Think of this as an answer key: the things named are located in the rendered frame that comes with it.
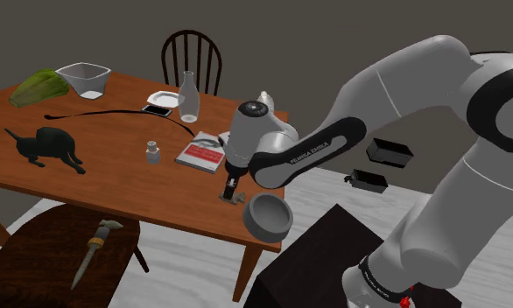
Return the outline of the pale grey bottle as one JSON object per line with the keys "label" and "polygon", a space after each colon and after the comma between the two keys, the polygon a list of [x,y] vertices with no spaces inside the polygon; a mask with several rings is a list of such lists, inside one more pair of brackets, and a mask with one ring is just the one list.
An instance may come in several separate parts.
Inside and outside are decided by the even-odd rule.
{"label": "pale grey bottle", "polygon": [[261,94],[257,98],[257,101],[265,104],[268,107],[271,114],[274,113],[274,101],[266,91],[261,92]]}

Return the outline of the white square bowl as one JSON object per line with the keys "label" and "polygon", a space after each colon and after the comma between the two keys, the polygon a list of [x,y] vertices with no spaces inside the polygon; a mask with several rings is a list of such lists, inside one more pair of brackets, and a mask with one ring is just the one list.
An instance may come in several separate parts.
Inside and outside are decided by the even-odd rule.
{"label": "white square bowl", "polygon": [[95,100],[104,95],[111,70],[105,66],[78,62],[57,69],[55,73],[66,81],[78,96]]}

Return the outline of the dark robot stand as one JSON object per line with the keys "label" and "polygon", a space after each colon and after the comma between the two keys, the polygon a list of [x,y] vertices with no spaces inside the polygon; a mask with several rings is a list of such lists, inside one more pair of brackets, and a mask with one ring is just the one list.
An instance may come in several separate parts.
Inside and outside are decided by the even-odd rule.
{"label": "dark robot stand", "polygon": [[382,242],[336,204],[257,275],[243,308],[348,308],[344,270]]}

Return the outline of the wooden table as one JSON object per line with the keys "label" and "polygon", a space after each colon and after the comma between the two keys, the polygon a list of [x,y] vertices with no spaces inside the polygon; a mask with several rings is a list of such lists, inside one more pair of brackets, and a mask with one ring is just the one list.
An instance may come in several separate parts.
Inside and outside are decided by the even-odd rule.
{"label": "wooden table", "polygon": [[[203,94],[193,123],[177,113],[163,118],[142,112],[148,96],[162,87],[113,73],[99,99],[69,93],[25,108],[9,103],[10,88],[0,90],[0,187],[243,245],[233,293],[239,300],[261,253],[281,247],[253,237],[243,225],[242,207],[219,198],[228,177],[224,169],[210,174],[175,162],[195,133],[227,131],[238,104]],[[52,158],[45,167],[30,164],[4,130],[30,136],[43,126],[74,138],[85,174]],[[158,164],[146,160],[149,141],[160,149]]]}

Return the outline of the grey tool with brass collar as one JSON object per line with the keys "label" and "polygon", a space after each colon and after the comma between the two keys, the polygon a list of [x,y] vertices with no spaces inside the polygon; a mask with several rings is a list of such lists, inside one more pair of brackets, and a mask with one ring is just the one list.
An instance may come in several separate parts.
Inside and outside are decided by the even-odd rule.
{"label": "grey tool with brass collar", "polygon": [[92,238],[88,240],[87,246],[88,246],[88,252],[85,255],[83,261],[81,262],[80,267],[77,269],[76,274],[74,275],[74,279],[71,285],[70,290],[72,291],[78,282],[83,277],[84,273],[87,270],[88,265],[90,264],[95,251],[98,249],[101,249],[104,245],[104,242],[106,241],[109,232],[111,230],[116,230],[123,228],[123,224],[116,220],[101,220],[99,223],[99,227],[96,229],[95,234]]}

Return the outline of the small grey figure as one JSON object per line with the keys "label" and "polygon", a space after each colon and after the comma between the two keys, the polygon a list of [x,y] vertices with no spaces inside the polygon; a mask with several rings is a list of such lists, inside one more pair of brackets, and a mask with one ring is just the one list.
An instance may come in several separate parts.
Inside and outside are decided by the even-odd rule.
{"label": "small grey figure", "polygon": [[219,198],[232,205],[237,205],[239,203],[244,204],[245,203],[245,193],[244,192],[234,192],[232,194],[232,197],[230,199],[227,199],[224,197],[223,193],[219,195]]}

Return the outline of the black dog figure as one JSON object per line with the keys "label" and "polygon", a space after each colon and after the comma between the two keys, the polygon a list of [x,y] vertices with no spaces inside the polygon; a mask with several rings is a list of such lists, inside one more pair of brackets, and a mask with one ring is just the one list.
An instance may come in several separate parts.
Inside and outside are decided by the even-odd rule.
{"label": "black dog figure", "polygon": [[45,164],[39,162],[40,157],[58,158],[79,174],[86,173],[81,167],[83,162],[75,155],[74,139],[63,129],[41,127],[35,137],[21,137],[9,129],[4,130],[16,140],[19,154],[27,158],[29,163],[45,167]]}

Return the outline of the black box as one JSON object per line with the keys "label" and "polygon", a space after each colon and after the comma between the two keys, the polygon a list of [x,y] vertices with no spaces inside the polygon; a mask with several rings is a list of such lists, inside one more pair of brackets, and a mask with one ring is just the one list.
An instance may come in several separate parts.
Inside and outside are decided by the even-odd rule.
{"label": "black box", "polygon": [[350,175],[347,175],[344,181],[346,183],[349,182],[354,188],[373,193],[383,193],[389,186],[384,176],[357,169],[354,169]]}
{"label": "black box", "polygon": [[366,154],[372,162],[397,168],[405,168],[414,157],[407,145],[380,138],[372,140],[366,149]]}

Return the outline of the clear glass bottle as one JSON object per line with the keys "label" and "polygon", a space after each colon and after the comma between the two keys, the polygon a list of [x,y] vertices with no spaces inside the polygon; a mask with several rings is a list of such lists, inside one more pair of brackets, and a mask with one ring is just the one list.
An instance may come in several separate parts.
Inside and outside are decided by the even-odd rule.
{"label": "clear glass bottle", "polygon": [[178,108],[180,119],[185,123],[198,120],[200,111],[200,95],[194,83],[194,73],[184,72],[184,81],[179,88]]}

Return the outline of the grey round bowl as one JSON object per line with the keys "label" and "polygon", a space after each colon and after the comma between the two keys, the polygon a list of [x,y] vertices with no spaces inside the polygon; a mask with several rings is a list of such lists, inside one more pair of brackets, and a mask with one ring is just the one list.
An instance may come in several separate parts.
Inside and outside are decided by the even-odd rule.
{"label": "grey round bowl", "polygon": [[276,243],[289,234],[293,213],[284,199],[261,192],[245,206],[242,219],[247,230],[259,241]]}

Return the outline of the small grey bottle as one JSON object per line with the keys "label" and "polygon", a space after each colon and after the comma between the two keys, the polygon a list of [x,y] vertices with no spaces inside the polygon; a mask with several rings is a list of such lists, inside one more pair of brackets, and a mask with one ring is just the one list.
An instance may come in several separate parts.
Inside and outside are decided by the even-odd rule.
{"label": "small grey bottle", "polygon": [[161,159],[160,149],[156,141],[149,141],[146,149],[146,160],[149,164],[156,165]]}

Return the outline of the black phone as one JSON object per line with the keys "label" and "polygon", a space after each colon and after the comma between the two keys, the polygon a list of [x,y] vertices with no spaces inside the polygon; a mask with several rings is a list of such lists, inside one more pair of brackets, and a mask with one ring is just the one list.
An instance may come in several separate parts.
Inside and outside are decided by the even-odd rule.
{"label": "black phone", "polygon": [[168,117],[172,113],[171,109],[162,108],[151,104],[145,105],[143,108],[141,108],[141,111],[161,117]]}

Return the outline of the book with red cover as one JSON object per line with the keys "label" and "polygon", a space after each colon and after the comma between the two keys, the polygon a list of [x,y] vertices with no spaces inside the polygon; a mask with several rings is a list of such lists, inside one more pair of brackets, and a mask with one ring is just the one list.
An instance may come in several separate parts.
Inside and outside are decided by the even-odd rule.
{"label": "book with red cover", "polygon": [[200,131],[175,158],[175,162],[215,174],[224,158],[219,137]]}

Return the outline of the green lettuce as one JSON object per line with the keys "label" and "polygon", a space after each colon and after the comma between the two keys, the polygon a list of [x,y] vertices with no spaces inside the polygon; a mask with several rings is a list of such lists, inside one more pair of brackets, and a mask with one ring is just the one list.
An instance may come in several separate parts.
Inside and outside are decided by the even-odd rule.
{"label": "green lettuce", "polygon": [[22,82],[12,93],[9,103],[17,108],[66,95],[69,84],[51,68],[38,70]]}

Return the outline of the dark spindle-back chair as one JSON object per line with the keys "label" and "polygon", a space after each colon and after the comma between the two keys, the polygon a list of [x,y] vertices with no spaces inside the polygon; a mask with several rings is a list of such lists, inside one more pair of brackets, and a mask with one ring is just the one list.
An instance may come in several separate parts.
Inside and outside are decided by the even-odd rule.
{"label": "dark spindle-back chair", "polygon": [[176,31],[165,40],[160,60],[165,84],[179,88],[181,72],[192,70],[201,93],[218,95],[222,57],[209,36],[190,29]]}

